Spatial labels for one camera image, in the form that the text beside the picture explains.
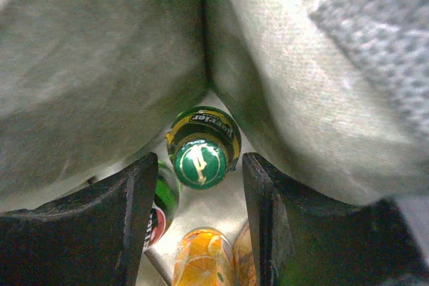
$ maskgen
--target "green bottle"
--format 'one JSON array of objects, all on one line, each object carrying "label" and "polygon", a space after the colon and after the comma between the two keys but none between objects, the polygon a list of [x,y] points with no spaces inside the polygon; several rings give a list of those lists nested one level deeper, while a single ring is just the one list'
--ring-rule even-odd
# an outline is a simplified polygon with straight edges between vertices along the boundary
[{"label": "green bottle", "polygon": [[158,161],[158,181],[155,198],[147,223],[143,252],[155,244],[171,226],[177,211],[180,182],[164,162]]},{"label": "green bottle", "polygon": [[235,121],[209,106],[180,113],[166,138],[178,179],[199,190],[217,185],[235,170],[241,152],[240,130]]}]

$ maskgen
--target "bottle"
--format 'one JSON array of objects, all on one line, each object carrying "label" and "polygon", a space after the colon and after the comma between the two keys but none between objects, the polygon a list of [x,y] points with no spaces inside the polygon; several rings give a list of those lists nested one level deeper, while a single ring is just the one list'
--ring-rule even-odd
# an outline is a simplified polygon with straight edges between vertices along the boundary
[{"label": "bottle", "polygon": [[198,228],[180,242],[172,286],[233,286],[233,254],[217,230]]},{"label": "bottle", "polygon": [[245,223],[234,243],[233,254],[239,286],[256,286],[255,259],[253,258],[249,221]]},{"label": "bottle", "polygon": [[166,135],[178,179],[194,189],[217,185],[234,171],[241,151],[240,130],[225,112],[196,106],[180,113]]},{"label": "bottle", "polygon": [[158,161],[158,181],[154,202],[147,223],[143,252],[155,244],[171,226],[178,208],[180,183],[174,172]]}]

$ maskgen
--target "gray fabric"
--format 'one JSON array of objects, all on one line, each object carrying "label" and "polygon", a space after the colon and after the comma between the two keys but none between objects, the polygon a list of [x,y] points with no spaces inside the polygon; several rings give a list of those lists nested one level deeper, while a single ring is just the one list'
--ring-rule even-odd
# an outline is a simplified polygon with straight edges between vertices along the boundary
[{"label": "gray fabric", "polygon": [[429,144],[429,0],[323,0],[312,17]]},{"label": "gray fabric", "polygon": [[196,103],[200,0],[0,0],[0,211],[137,151]]},{"label": "gray fabric", "polygon": [[208,0],[210,77],[254,148],[364,204],[428,185],[428,154],[309,18],[320,0]]}]

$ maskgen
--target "orange can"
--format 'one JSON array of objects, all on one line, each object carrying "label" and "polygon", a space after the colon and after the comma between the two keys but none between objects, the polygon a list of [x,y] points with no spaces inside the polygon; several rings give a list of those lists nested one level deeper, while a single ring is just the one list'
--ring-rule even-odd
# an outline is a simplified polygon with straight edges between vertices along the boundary
[{"label": "orange can", "polygon": [[250,239],[249,221],[246,222],[234,243],[234,265],[237,269],[239,286],[256,286],[255,260]]},{"label": "orange can", "polygon": [[172,286],[233,286],[233,252],[217,230],[199,228],[180,242]]}]

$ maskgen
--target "bottle cap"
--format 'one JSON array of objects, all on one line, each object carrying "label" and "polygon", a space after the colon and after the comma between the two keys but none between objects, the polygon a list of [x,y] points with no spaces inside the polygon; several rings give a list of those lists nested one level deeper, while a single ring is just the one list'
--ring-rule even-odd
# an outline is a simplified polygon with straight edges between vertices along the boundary
[{"label": "bottle cap", "polygon": [[222,149],[207,140],[184,144],[176,154],[174,170],[179,180],[194,189],[209,189],[225,176],[227,159]]}]

